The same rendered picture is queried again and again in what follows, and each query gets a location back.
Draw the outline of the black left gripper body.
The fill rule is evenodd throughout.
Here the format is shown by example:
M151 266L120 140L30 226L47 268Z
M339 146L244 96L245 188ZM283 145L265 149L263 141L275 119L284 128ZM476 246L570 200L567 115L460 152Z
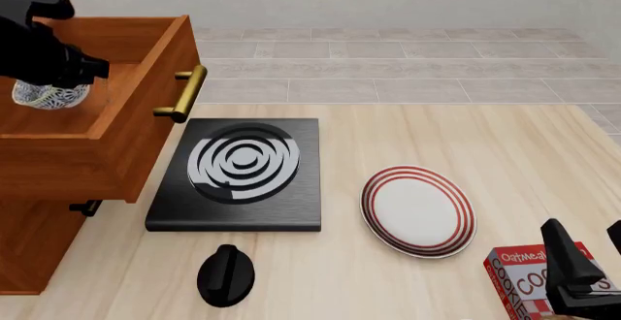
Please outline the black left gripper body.
M106 80L110 74L110 62L92 57L76 46L65 46L64 71L58 79L58 86L79 86L93 84L96 78Z

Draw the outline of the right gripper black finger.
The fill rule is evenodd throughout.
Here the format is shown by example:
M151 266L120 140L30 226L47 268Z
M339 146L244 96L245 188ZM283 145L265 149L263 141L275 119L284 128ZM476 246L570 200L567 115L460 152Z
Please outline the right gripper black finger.
M590 287L605 278L602 270L575 246L559 220L548 219L540 231L546 254L547 288Z
M621 255L621 220L617 220L606 231L617 252Z

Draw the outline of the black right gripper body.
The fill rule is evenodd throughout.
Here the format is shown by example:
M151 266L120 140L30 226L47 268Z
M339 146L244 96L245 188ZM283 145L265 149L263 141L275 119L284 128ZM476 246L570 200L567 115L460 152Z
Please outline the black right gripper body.
M590 285L548 282L546 296L557 315L621 315L621 291L594 291Z

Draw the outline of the patterned black white bowl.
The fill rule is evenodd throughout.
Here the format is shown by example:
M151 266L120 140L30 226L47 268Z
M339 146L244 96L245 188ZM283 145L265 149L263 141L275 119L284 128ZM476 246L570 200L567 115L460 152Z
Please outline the patterned black white bowl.
M38 86L16 80L12 89L15 104L36 110L62 110L76 107L90 92L88 84L73 89L63 89L52 85Z

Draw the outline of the wooden cabinet drawer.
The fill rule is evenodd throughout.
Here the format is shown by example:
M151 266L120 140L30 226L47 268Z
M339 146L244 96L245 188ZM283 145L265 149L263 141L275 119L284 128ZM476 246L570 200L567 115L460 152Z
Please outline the wooden cabinet drawer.
M177 104L200 60L188 16L47 19L63 43L108 60L71 109L15 104L0 78L0 201L134 203L174 125L153 110Z

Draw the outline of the white plate with red rings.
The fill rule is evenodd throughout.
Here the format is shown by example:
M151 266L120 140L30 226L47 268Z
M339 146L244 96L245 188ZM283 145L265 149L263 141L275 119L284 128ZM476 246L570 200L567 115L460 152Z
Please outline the white plate with red rings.
M446 176L396 165L369 177L360 210L371 232L392 249L416 258L456 255L474 240L474 206Z

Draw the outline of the wooden cabinet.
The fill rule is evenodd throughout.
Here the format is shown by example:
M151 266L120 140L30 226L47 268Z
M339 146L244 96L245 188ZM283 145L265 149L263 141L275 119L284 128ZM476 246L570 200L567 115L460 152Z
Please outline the wooden cabinet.
M46 290L87 218L68 206L86 202L37 200L0 190L0 296Z

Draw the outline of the flat black stove plate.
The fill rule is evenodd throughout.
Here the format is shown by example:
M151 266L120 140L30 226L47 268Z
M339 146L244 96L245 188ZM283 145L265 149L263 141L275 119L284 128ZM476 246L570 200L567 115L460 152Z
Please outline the flat black stove plate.
M315 118L192 118L147 212L150 232L320 232Z

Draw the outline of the red oatmeal cookies box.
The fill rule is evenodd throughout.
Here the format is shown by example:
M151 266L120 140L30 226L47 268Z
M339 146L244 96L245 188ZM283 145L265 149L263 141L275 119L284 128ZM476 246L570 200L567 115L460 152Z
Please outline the red oatmeal cookies box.
M545 290L547 259L542 244L495 247L483 266L510 320L542 320L555 314Z

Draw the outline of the round black stove knob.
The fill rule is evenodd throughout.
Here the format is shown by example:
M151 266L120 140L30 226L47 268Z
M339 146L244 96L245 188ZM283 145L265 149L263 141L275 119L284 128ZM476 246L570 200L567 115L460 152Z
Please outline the round black stove knob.
M248 296L254 281L250 258L237 246L222 244L200 267L197 289L207 304L230 307Z

